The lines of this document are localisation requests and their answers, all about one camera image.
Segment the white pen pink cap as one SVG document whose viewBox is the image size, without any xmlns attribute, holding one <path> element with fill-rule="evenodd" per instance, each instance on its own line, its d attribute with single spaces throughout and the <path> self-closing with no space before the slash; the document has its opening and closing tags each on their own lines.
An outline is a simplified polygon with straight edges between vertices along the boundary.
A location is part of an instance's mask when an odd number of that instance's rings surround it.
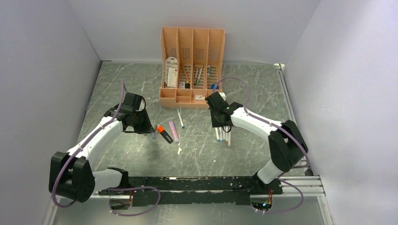
<svg viewBox="0 0 398 225">
<path fill-rule="evenodd" d="M 217 127 L 215 127 L 215 134 L 216 134 L 217 141 L 220 142 L 221 140 L 220 140 L 220 136 L 219 136 L 219 129 Z"/>
</svg>

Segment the white pen green cap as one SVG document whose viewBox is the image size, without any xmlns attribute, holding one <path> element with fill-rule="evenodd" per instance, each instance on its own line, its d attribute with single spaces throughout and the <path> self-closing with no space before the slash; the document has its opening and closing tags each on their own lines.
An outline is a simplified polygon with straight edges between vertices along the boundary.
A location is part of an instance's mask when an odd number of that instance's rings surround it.
<svg viewBox="0 0 398 225">
<path fill-rule="evenodd" d="M 182 116 L 181 116 L 180 109 L 177 108 L 176 111 L 177 111 L 177 115 L 178 115 L 178 118 L 179 118 L 180 126 L 181 126 L 182 129 L 184 129 L 185 126 L 184 126 L 184 122 L 183 122 L 183 119 L 182 119 Z"/>
</svg>

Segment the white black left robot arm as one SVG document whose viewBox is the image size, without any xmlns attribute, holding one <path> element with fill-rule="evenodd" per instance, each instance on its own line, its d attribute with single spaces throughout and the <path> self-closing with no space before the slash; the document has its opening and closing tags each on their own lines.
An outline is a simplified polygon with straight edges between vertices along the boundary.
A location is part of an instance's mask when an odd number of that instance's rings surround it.
<svg viewBox="0 0 398 225">
<path fill-rule="evenodd" d="M 100 123 L 80 143 L 66 152 L 56 152 L 50 163 L 49 192 L 55 202 L 62 196 L 85 202 L 94 192 L 112 189 L 118 195 L 129 191 L 126 170 L 109 167 L 94 171 L 92 164 L 105 153 L 109 144 L 132 128 L 132 133 L 146 135 L 155 130 L 146 111 L 143 96 L 127 92 L 122 101 L 104 113 Z"/>
</svg>

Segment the white pen blue cap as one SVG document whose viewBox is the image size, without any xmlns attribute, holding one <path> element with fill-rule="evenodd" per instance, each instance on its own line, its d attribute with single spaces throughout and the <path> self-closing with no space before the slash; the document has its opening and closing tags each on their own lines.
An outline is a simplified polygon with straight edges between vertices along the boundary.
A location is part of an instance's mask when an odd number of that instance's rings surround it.
<svg viewBox="0 0 398 225">
<path fill-rule="evenodd" d="M 221 128 L 221 133 L 222 133 L 222 141 L 225 141 L 225 130 L 224 127 Z"/>
</svg>

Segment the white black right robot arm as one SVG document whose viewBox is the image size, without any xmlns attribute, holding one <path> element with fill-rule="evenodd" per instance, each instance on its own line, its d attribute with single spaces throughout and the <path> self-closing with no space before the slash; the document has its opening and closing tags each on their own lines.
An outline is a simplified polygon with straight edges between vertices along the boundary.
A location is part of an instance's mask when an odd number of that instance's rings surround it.
<svg viewBox="0 0 398 225">
<path fill-rule="evenodd" d="M 227 103 L 219 92 L 212 93 L 205 101 L 209 106 L 212 126 L 226 138 L 233 127 L 238 127 L 268 141 L 271 159 L 254 175 L 253 188 L 258 194 L 265 194 L 273 180 L 307 157 L 307 145 L 294 121 L 280 122 L 265 118 L 237 102 Z"/>
</svg>

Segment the pink highlighter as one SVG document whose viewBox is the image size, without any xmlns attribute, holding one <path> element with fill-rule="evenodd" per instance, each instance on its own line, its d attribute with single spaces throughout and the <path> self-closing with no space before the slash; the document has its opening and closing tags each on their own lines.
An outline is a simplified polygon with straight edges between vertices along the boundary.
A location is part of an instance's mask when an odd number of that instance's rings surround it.
<svg viewBox="0 0 398 225">
<path fill-rule="evenodd" d="M 169 122 L 169 126 L 170 126 L 170 129 L 171 129 L 171 131 L 172 131 L 172 134 L 173 134 L 173 137 L 174 137 L 174 141 L 175 141 L 176 143 L 178 143 L 178 142 L 179 142 L 179 135 L 178 135 L 178 133 L 177 133 L 177 130 L 176 130 L 176 127 L 175 127 L 174 122 L 173 122 L 173 121 L 170 121 L 170 122 Z"/>
</svg>

